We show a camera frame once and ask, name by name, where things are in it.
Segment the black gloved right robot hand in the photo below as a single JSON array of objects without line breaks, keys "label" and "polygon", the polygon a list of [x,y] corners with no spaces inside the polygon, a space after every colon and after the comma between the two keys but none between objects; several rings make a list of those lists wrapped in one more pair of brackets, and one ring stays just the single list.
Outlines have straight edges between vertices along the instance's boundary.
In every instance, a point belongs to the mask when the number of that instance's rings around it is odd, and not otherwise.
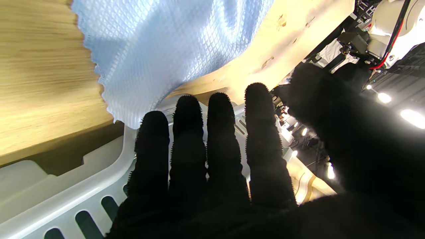
[{"label": "black gloved right robot hand", "polygon": [[299,64],[283,88],[289,114],[324,143],[343,193],[297,205],[264,84],[245,91],[249,184],[229,97],[210,97],[204,143],[199,102],[184,95],[170,158],[167,118],[144,116],[128,197],[105,238],[423,239],[424,132],[313,64]]}]

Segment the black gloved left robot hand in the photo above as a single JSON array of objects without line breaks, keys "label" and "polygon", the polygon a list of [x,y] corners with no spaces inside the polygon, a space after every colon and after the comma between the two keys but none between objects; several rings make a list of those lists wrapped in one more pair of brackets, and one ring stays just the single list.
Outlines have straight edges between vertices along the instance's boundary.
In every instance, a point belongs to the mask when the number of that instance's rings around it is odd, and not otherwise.
[{"label": "black gloved left robot hand", "polygon": [[338,80],[343,81],[354,92],[360,93],[363,86],[368,82],[373,71],[364,62],[352,63],[349,62],[339,67],[334,73]]}]

